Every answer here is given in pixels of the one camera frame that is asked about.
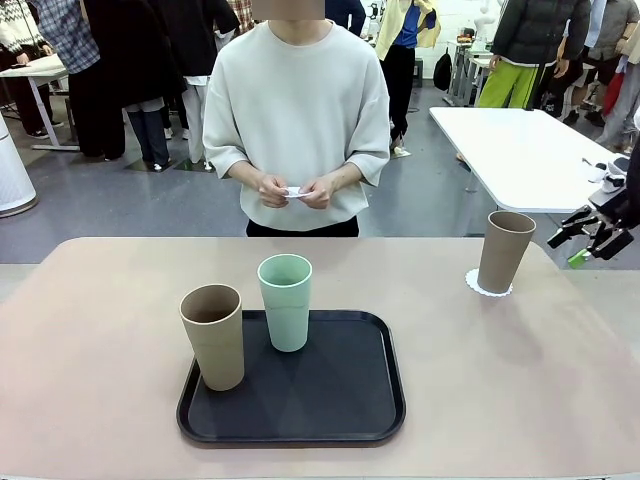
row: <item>red bag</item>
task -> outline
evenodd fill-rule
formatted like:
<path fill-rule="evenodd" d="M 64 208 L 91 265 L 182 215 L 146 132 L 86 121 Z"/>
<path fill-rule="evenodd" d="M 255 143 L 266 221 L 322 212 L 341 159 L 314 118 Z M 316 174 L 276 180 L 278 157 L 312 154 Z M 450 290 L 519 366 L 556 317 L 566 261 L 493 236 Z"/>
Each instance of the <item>red bag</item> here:
<path fill-rule="evenodd" d="M 622 88 L 623 81 L 624 73 L 621 72 L 616 73 L 609 83 L 607 93 L 604 95 L 604 105 L 602 108 L 602 113 L 605 117 L 611 113 L 611 110 L 613 110 L 613 107 L 616 105 L 618 97 L 620 96 L 620 89 Z"/>

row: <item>cup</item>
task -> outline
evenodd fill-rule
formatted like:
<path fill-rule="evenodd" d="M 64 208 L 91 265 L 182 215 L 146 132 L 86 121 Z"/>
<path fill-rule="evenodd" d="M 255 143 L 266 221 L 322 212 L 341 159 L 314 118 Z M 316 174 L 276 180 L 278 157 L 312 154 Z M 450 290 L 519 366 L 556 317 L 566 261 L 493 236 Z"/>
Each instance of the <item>cup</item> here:
<path fill-rule="evenodd" d="M 307 343 L 312 267 L 299 255 L 275 255 L 258 267 L 271 344 L 295 352 Z"/>
<path fill-rule="evenodd" d="M 536 222 L 521 213 L 489 215 L 478 273 L 480 288 L 496 294 L 509 290 L 535 230 Z"/>
<path fill-rule="evenodd" d="M 180 315 L 204 383 L 225 391 L 244 377 L 242 299 L 235 288 L 206 285 L 180 302 Z"/>

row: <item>bright green trousers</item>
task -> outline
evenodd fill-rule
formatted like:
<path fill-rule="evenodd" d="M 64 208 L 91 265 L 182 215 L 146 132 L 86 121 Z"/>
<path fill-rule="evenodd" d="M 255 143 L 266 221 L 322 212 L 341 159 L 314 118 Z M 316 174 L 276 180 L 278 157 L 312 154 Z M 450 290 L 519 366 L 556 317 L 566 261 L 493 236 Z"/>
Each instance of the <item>bright green trousers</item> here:
<path fill-rule="evenodd" d="M 511 93 L 509 108 L 525 108 L 529 103 L 537 70 L 535 67 L 521 67 L 500 60 L 489 75 L 476 107 L 502 108 Z"/>

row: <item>white cylinder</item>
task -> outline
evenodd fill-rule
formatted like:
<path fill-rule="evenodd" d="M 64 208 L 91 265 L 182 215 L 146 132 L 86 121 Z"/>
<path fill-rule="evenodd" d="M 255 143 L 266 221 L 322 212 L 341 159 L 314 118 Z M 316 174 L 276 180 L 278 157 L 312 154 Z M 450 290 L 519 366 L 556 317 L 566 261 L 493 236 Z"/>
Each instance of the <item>white cylinder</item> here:
<path fill-rule="evenodd" d="M 0 116 L 0 217 L 24 212 L 36 203 L 36 191 Z"/>

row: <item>black tray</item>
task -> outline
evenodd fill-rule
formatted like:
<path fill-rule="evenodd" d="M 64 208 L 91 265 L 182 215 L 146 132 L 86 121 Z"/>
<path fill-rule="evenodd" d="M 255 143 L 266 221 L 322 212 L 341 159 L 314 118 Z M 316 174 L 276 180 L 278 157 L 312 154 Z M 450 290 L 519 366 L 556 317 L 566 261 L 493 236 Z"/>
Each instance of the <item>black tray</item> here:
<path fill-rule="evenodd" d="M 404 395 L 387 325 L 356 311 L 312 311 L 309 340 L 294 353 L 271 346 L 263 311 L 245 311 L 245 377 L 209 390 L 194 361 L 177 418 L 208 444 L 374 444 L 396 433 Z"/>

